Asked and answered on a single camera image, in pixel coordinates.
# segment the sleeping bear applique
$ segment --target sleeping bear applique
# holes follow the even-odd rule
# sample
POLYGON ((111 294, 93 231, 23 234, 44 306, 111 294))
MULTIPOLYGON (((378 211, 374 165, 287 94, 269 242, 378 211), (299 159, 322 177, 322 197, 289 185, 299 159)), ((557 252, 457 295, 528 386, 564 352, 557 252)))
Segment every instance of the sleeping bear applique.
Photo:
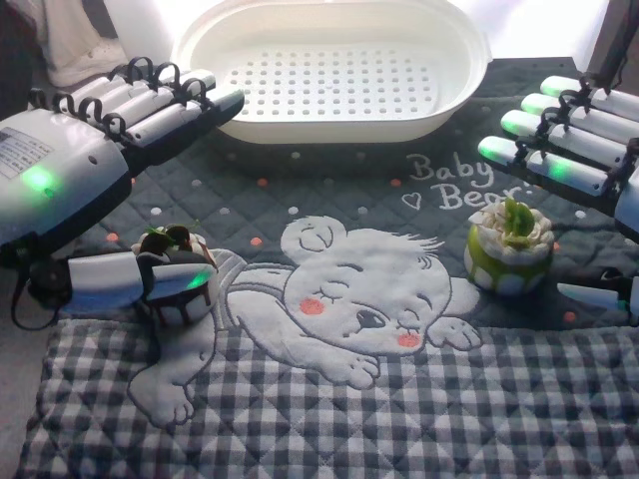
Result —
MULTIPOLYGON (((192 241, 206 244, 199 236, 192 241)), ((219 275, 210 294, 217 302, 188 304, 197 320, 180 334, 157 328, 161 357, 132 379, 130 396, 156 426, 186 422, 194 413, 186 386, 213 359, 216 331, 224 328, 240 327, 276 361, 356 389, 374 385, 381 356, 415 354, 427 343, 479 347, 478 332, 459 318, 474 309, 479 293, 449 276, 436 256, 439 246, 435 239, 347 232, 333 218, 306 217, 282 235, 282 251, 296 266, 247 264, 211 249, 219 275)), ((162 316, 180 321, 184 312, 164 309, 162 316)))

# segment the orange dot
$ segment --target orange dot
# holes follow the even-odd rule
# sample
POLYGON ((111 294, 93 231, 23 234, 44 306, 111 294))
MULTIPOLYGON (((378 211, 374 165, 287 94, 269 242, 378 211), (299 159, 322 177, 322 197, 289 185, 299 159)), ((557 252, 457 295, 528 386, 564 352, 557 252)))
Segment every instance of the orange dot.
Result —
POLYGON ((419 346, 419 336, 417 334, 403 334, 397 339, 397 344, 402 347, 419 346))
POLYGON ((572 311, 566 311, 563 315, 563 320, 566 322, 575 322, 577 320, 577 314, 572 311))
POLYGON ((323 313, 323 304, 318 299, 307 297, 300 303, 300 311, 309 316, 317 316, 323 313))

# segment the bear ear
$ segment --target bear ear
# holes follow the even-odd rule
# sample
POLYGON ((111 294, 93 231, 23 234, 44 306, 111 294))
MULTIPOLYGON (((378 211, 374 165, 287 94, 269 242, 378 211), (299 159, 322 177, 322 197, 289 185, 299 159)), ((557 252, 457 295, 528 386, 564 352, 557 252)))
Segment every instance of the bear ear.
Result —
POLYGON ((282 233, 282 251, 296 264, 329 249, 346 238, 346 228, 330 217, 306 217, 295 220, 282 233))

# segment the robotic hand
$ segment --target robotic hand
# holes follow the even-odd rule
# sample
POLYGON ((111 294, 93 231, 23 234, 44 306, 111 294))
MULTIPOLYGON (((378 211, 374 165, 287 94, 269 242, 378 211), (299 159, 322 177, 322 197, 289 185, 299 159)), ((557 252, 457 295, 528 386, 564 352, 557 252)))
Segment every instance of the robotic hand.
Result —
MULTIPOLYGON (((488 137, 479 153, 496 170, 614 218, 639 242, 639 98, 594 88, 585 78, 551 77, 541 91, 502 118, 515 140, 488 137)), ((633 320, 639 315, 639 275, 614 267, 570 271, 558 289, 633 320)))
POLYGON ((56 94, 51 107, 33 90, 28 111, 0 122, 0 267, 19 271, 11 308, 18 326, 16 304, 27 284, 56 310, 52 323, 58 310, 89 314, 176 297, 215 274, 211 260, 180 247, 180 229, 166 232, 165 247, 138 255, 51 258, 119 205, 132 178, 242 110, 242 91, 215 87, 208 71, 181 74, 171 63, 156 69, 142 57, 73 94, 56 94))

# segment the label sticker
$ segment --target label sticker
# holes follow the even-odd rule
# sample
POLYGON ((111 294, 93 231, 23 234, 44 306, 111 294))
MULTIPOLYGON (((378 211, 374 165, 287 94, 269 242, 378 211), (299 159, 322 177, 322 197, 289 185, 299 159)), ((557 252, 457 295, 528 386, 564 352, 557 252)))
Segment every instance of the label sticker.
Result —
POLYGON ((13 128, 0 130, 0 174, 13 180, 54 149, 13 128))

